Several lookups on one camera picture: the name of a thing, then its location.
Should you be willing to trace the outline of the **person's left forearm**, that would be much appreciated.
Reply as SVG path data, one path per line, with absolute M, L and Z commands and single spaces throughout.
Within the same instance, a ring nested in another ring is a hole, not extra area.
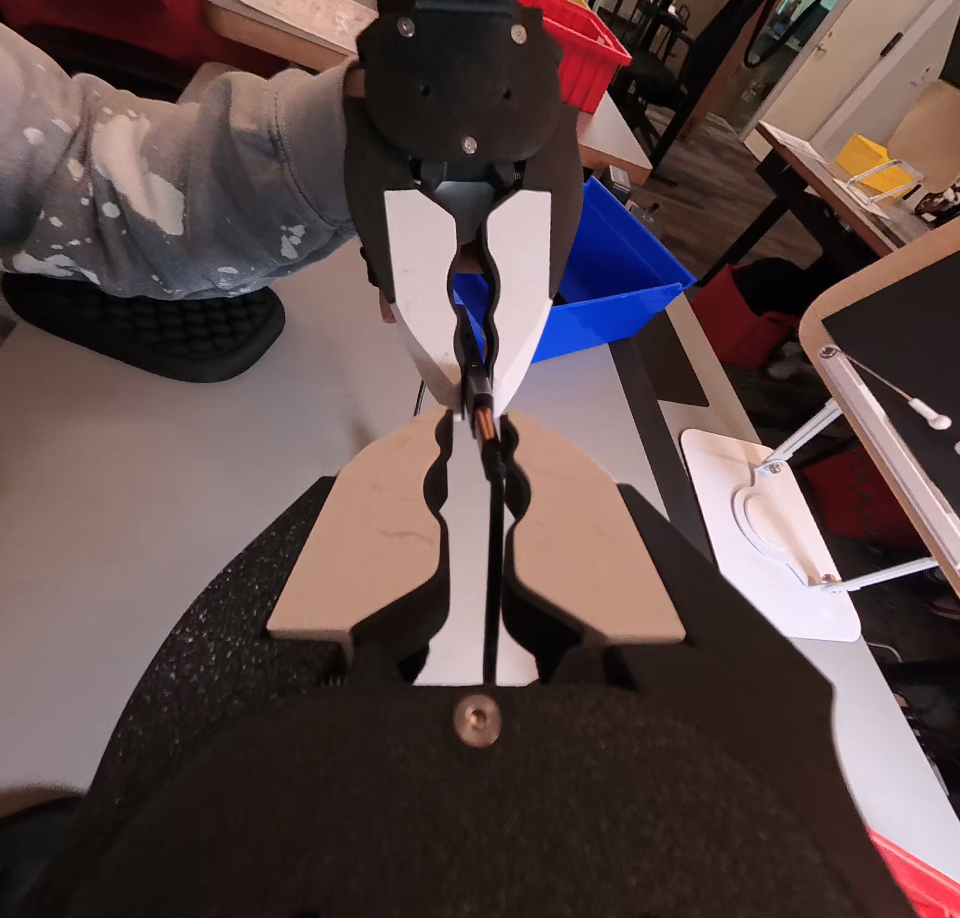
M 161 301 L 233 298 L 356 235 L 344 75 L 227 71 L 196 99 L 70 76 L 1 34 L 2 273 Z

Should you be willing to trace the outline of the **red bag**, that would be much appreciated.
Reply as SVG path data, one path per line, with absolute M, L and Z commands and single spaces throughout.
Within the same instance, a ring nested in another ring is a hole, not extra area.
M 800 322 L 792 298 L 799 266 L 781 257 L 725 264 L 690 300 L 721 363 L 757 371 Z

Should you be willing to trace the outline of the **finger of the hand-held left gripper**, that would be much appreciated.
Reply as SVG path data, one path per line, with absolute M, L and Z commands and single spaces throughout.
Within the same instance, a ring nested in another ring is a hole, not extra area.
M 417 189 L 384 195 L 393 302 L 406 348 L 426 390 L 441 406 L 462 410 L 463 370 L 451 298 L 460 245 L 455 218 Z
M 497 204 L 484 223 L 495 292 L 488 313 L 494 408 L 508 408 L 520 388 L 552 306 L 551 204 L 548 191 L 518 190 Z

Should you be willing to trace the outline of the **small red ribbed bin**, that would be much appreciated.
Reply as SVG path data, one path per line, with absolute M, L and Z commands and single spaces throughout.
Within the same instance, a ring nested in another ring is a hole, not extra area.
M 539 9 L 543 25 L 561 50 L 558 68 L 562 101 L 593 115 L 631 53 L 589 7 L 571 0 L 518 0 Z

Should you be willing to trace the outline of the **white folding board stand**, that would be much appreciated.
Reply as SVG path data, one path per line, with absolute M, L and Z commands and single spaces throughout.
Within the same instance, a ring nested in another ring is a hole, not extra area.
M 938 565 L 935 555 L 841 580 L 789 460 L 842 414 L 830 399 L 776 448 L 688 428 L 679 446 L 721 574 L 783 636 L 854 643 L 850 593 Z

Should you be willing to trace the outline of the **yellow box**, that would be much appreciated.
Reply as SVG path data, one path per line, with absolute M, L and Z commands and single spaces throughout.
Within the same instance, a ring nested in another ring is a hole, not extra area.
M 923 174 L 909 162 L 894 158 L 884 145 L 861 134 L 847 141 L 835 163 L 842 172 L 841 185 L 868 205 L 900 199 L 923 181 Z

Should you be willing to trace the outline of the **red plastic bin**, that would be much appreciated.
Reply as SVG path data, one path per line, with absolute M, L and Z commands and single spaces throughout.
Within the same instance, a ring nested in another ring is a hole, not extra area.
M 959 883 L 868 828 L 895 882 L 918 917 L 959 917 Z

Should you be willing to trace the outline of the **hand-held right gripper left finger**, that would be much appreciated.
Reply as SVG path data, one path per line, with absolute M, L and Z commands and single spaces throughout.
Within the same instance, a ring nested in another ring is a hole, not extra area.
M 270 636 L 423 658 L 450 612 L 452 413 L 434 407 L 336 475 L 267 621 Z

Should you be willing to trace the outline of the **blue plastic bin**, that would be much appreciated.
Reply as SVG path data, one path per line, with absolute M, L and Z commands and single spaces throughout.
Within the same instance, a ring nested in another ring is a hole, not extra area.
M 630 338 L 693 284 L 689 270 L 596 179 L 532 360 Z

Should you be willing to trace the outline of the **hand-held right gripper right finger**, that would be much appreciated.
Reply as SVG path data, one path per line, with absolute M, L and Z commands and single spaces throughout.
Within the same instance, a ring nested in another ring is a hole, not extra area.
M 501 418 L 512 519 L 501 616 L 553 672 L 573 648 L 671 646 L 687 631 L 618 482 L 522 412 Z

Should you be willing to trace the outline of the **black wrist rest pad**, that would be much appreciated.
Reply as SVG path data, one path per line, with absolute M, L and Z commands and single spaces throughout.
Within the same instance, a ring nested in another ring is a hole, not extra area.
M 281 336 L 285 311 L 266 287 L 232 298 L 121 298 L 95 284 L 6 274 L 2 292 L 27 324 L 166 380 L 216 384 L 254 367 Z

